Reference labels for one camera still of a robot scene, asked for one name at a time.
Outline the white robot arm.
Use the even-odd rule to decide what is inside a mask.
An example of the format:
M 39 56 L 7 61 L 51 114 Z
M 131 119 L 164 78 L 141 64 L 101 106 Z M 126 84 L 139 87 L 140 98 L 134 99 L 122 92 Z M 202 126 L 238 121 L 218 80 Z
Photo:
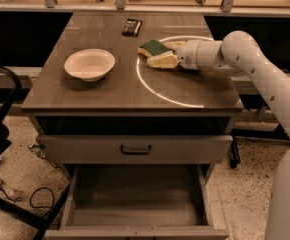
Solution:
M 152 68 L 209 69 L 246 74 L 290 138 L 290 77 L 274 65 L 246 32 L 221 41 L 189 40 L 174 52 L 152 56 Z M 271 192 L 265 240 L 290 240 L 290 148 L 280 160 Z

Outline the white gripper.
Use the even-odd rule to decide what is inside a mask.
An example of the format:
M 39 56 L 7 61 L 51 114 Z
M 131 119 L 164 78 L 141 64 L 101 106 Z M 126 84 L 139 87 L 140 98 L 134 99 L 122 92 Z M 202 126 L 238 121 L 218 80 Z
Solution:
M 176 50 L 180 66 L 190 70 L 217 70 L 225 65 L 221 41 L 188 40 L 167 41 L 164 45 Z M 173 69 L 179 62 L 174 54 L 161 54 L 147 59 L 151 68 Z

